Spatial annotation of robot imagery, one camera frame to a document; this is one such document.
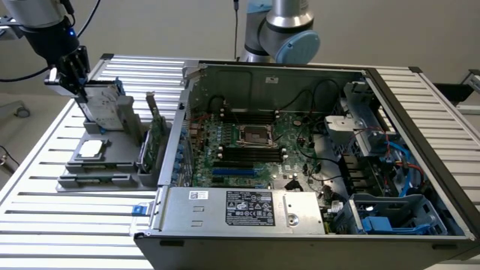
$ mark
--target circuit board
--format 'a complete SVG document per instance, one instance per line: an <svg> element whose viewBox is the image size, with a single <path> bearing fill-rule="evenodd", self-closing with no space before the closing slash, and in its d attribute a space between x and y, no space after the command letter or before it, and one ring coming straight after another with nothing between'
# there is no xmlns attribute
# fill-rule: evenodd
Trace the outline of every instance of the circuit board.
<svg viewBox="0 0 480 270"><path fill-rule="evenodd" d="M192 138L194 156L192 185L194 187L282 189L293 179L297 179L306 191L308 174L304 165L308 164L309 171L314 159L305 157L297 148L300 147L308 156L314 157L316 154L313 144L308 140L309 131L304 126L306 124L302 123L305 116L294 113L281 113L278 116L269 125L222 123L217 115L197 117L201 120L190 126L190 134L194 134ZM262 133L261 128L269 128L270 133ZM256 142L245 141L249 137L249 131L252 132L252 140ZM260 146L258 142L265 138L264 134L266 134L266 138L272 136L269 148L272 150L278 149L278 151L285 150L281 153L282 160L278 162L253 162L253 173L249 175L213 174L214 165L222 160L218 157L218 148L232 150L250 147L252 151L256 151Z"/></svg>
<svg viewBox="0 0 480 270"><path fill-rule="evenodd" d="M162 136L165 135L165 131L164 131L165 120L160 116L157 109L153 109L152 114L153 114L153 120L149 125L149 131L146 133L145 142L141 146L141 154L140 154L141 170L145 173L150 172L157 162L160 143L162 141Z"/></svg>

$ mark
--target wheel caster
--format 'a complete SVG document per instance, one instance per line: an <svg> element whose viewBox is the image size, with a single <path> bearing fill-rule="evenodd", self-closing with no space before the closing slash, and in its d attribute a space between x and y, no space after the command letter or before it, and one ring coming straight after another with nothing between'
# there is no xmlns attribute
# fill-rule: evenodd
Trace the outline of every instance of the wheel caster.
<svg viewBox="0 0 480 270"><path fill-rule="evenodd" d="M20 107L16 109L16 113L14 113L16 117L26 118L26 117L29 117L29 115L30 115L30 111L25 107Z"/></svg>

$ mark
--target white wall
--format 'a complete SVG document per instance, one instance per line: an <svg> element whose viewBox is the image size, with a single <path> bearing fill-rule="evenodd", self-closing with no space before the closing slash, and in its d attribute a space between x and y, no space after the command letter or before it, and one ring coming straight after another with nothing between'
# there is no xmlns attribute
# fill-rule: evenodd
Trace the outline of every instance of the white wall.
<svg viewBox="0 0 480 270"><path fill-rule="evenodd" d="M240 0L238 49L244 7ZM77 30L94 0L73 0ZM478 0L310 0L321 49L314 62L420 66L436 82L456 82L480 68ZM230 0L102 0L81 43L92 65L104 52L168 57L230 58ZM44 66L25 40L0 42L0 77ZM1 84L8 93L52 94L41 79Z"/></svg>

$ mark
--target power supply label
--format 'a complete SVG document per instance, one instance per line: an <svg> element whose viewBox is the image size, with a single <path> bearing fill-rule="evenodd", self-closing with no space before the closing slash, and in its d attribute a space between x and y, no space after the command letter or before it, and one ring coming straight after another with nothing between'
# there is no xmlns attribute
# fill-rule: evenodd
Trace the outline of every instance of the power supply label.
<svg viewBox="0 0 480 270"><path fill-rule="evenodd" d="M229 226L274 226L270 192L226 191L225 209Z"/></svg>

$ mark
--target cpu socket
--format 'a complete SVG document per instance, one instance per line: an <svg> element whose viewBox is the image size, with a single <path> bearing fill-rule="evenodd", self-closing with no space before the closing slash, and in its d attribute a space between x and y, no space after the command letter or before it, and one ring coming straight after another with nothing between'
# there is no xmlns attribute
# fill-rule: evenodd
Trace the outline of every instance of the cpu socket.
<svg viewBox="0 0 480 270"><path fill-rule="evenodd" d="M238 143L248 147L272 147L272 126L270 125L241 125L238 126Z"/></svg>

